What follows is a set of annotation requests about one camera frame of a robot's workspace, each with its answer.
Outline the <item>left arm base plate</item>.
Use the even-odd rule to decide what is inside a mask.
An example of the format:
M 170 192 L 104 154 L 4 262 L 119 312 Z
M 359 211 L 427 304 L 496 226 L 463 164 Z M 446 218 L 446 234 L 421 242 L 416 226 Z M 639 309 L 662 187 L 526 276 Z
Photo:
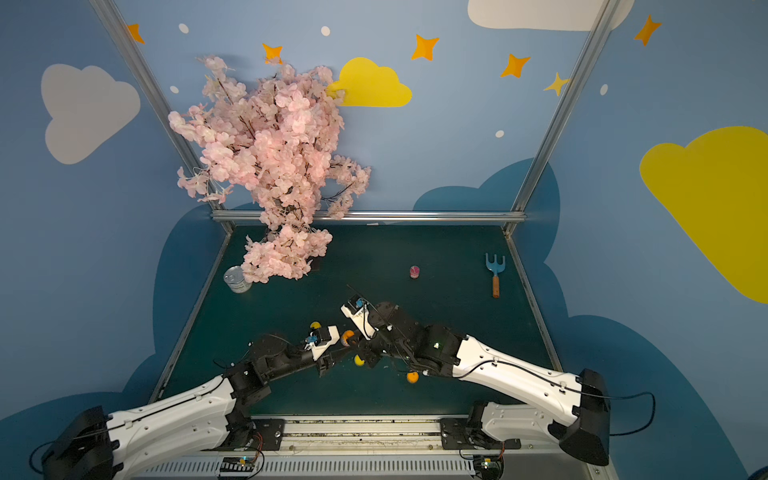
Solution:
M 256 418 L 238 427 L 229 448 L 232 450 L 278 451 L 286 421 L 279 418 Z

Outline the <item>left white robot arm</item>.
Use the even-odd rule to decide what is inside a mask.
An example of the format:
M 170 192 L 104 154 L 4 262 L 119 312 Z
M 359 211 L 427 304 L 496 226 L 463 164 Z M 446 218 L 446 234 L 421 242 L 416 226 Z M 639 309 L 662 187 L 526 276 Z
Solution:
M 266 334 L 197 387 L 130 410 L 81 412 L 30 455 L 30 467 L 45 479 L 129 479 L 187 454 L 243 445 L 255 434 L 250 410 L 272 382 L 309 368 L 325 374 L 353 349 L 334 326 L 299 344 Z

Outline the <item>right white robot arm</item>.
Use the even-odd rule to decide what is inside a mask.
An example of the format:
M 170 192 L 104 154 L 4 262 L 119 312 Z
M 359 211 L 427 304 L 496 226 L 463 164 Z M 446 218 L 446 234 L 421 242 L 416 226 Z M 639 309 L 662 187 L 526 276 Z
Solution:
M 443 325 L 422 325 L 391 302 L 352 299 L 342 308 L 355 325 L 358 355 L 368 366 L 384 356 L 423 376 L 481 385 L 533 407 L 527 430 L 587 464 L 610 462 L 610 395 L 604 377 L 540 367 Z

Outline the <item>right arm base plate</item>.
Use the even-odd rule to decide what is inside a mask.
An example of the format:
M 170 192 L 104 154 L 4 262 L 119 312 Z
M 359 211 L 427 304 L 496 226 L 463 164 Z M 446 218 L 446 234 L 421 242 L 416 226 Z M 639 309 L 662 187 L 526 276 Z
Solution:
M 439 420 L 441 445 L 444 450 L 519 450 L 518 438 L 496 440 L 482 430 L 480 420 L 459 417 L 443 417 Z

